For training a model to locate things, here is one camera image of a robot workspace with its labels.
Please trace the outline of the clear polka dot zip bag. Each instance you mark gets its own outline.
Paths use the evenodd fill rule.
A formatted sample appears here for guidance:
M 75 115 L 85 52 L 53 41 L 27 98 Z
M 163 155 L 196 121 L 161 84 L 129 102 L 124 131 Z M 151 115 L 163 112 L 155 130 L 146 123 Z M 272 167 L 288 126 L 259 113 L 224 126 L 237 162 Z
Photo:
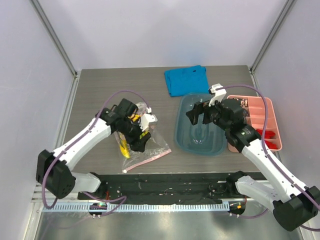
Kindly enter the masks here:
M 146 110 L 147 104 L 145 102 L 138 102 L 136 106 L 137 106 L 137 111 L 135 111 L 133 114 L 138 114 L 141 117 Z M 150 133 L 151 138 L 147 141 L 144 152 L 137 152 L 137 151 L 131 150 L 129 144 L 127 143 L 128 149 L 130 152 L 130 158 L 126 159 L 121 154 L 120 147 L 119 147 L 119 158 L 122 164 L 121 170 L 124 174 L 126 174 L 128 171 L 138 166 L 155 161 L 171 152 L 169 145 L 161 136 L 161 134 L 158 132 L 157 124 L 150 125 L 149 128 L 146 130 L 146 132 Z M 114 133 L 114 137 L 118 143 L 118 146 L 119 146 L 119 137 L 118 137 L 119 133 L 121 132 L 117 131 Z

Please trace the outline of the yellow banana bunch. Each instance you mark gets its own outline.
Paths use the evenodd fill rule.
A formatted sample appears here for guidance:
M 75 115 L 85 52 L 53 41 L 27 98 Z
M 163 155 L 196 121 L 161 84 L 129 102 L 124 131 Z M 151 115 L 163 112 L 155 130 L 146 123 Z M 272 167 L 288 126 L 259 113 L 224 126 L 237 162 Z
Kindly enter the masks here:
M 133 122 L 136 122 L 140 117 L 141 116 L 139 114 L 133 114 L 129 117 L 129 119 L 132 120 Z M 130 151 L 129 151 L 129 147 L 128 147 L 125 136 L 122 133 L 119 133 L 118 138 L 119 138 L 119 149 L 121 154 L 126 159 L 129 159 L 131 156 L 130 156 Z

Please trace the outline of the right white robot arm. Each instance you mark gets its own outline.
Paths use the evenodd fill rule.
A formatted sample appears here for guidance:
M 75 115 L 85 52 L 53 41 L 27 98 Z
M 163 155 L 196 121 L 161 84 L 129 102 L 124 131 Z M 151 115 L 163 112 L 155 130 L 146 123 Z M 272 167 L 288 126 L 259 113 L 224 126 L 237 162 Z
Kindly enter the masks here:
M 247 124 L 247 111 L 240 101 L 196 102 L 186 112 L 192 125 L 213 123 L 225 131 L 227 142 L 235 147 L 260 170 L 270 187 L 239 171 L 227 179 L 226 193 L 233 198 L 245 195 L 259 202 L 273 213 L 279 225 L 291 232 L 314 218 L 320 211 L 320 190 L 308 187 L 295 177 L 266 147 L 262 136 Z

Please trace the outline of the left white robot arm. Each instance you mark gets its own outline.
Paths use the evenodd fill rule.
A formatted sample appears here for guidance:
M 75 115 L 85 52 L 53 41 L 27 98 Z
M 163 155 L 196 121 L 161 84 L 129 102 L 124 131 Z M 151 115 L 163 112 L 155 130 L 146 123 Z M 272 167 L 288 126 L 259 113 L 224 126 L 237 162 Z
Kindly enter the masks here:
M 77 163 L 99 142 L 113 133 L 121 133 L 129 148 L 143 153 L 151 138 L 149 127 L 158 120 L 151 108 L 138 113 L 138 106 L 122 99 L 111 109 L 105 107 L 76 136 L 52 152 L 43 150 L 38 155 L 36 181 L 57 199 L 70 193 L 87 192 L 100 200 L 107 192 L 107 184 L 93 172 L 75 173 Z

